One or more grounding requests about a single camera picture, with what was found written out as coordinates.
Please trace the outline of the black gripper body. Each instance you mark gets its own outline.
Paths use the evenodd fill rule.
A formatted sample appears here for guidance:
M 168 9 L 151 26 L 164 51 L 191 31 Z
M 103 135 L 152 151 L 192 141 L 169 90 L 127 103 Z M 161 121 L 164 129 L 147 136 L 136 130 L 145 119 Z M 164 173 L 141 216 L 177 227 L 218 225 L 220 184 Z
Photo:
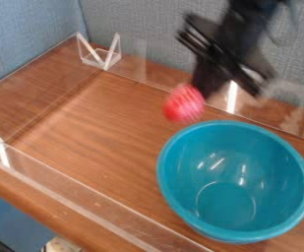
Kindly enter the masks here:
M 204 97 L 216 94 L 235 81 L 252 96 L 259 96 L 276 72 L 259 48 L 259 25 L 236 13 L 228 13 L 220 24 L 188 13 L 179 30 L 179 41 L 196 56 L 192 85 Z

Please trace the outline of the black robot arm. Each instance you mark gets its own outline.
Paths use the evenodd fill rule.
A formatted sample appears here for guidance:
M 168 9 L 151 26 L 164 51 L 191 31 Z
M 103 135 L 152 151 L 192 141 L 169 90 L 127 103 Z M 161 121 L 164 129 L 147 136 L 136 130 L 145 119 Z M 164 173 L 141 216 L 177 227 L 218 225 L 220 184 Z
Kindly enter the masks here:
M 228 8 L 219 23 L 196 13 L 185 14 L 179 41 L 196 56 L 192 85 L 204 98 L 235 81 L 252 96 L 263 93 L 276 78 L 276 71 L 260 50 L 267 34 L 275 44 L 291 41 L 274 37 L 270 22 L 282 4 L 290 9 L 291 26 L 298 31 L 296 10 L 292 0 L 228 0 Z

